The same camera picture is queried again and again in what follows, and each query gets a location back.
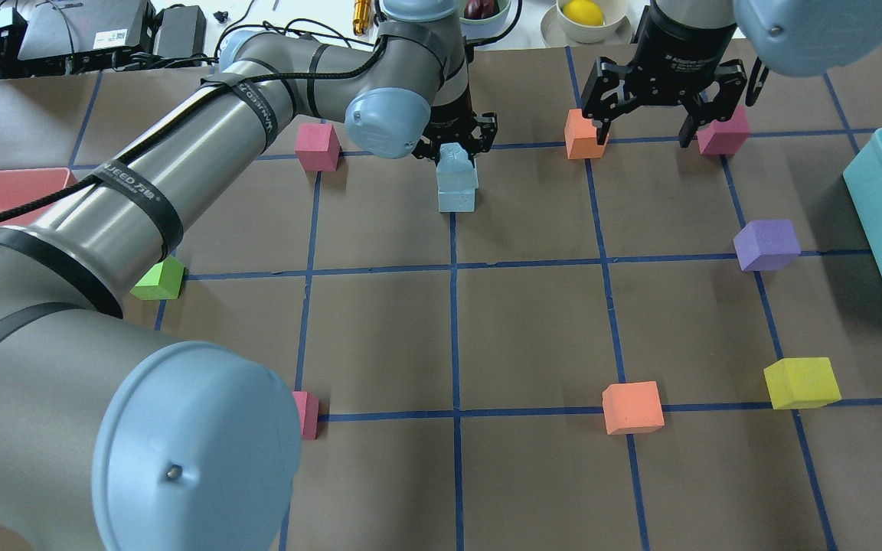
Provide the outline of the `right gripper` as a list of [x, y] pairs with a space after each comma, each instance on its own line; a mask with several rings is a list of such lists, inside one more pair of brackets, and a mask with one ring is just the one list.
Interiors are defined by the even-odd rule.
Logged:
[[724, 60], [735, 31], [735, 22], [696, 28], [669, 15], [644, 15], [630, 62], [598, 58], [581, 92], [583, 116], [593, 120], [597, 144], [605, 145], [617, 116], [645, 106], [686, 109], [678, 133], [682, 148], [701, 126], [731, 118], [748, 83], [742, 60]]

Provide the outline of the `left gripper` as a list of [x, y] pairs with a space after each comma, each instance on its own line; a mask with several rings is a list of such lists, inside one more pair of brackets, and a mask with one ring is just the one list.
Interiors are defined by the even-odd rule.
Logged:
[[440, 161], [441, 146], [456, 144], [474, 161], [477, 155], [491, 151], [498, 132], [496, 112], [476, 114], [470, 83], [464, 83], [461, 94], [453, 101], [431, 108], [430, 119], [421, 132], [423, 139], [414, 146], [414, 157]]

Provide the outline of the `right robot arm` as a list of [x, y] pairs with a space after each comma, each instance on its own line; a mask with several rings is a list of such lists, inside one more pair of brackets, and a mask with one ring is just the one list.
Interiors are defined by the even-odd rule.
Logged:
[[882, 45], [882, 1], [652, 1], [633, 59], [598, 58], [581, 111], [603, 143], [619, 116], [645, 106], [680, 106], [678, 133], [697, 130], [756, 102], [767, 74], [816, 77]]

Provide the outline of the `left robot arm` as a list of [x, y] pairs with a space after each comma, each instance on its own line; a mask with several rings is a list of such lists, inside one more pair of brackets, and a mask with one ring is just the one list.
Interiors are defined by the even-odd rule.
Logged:
[[385, 159], [470, 121], [456, 1], [383, 1], [371, 51], [235, 29], [218, 71], [27, 226], [0, 227], [0, 526], [36, 550], [266, 550], [299, 467], [268, 367], [123, 297], [298, 115]]

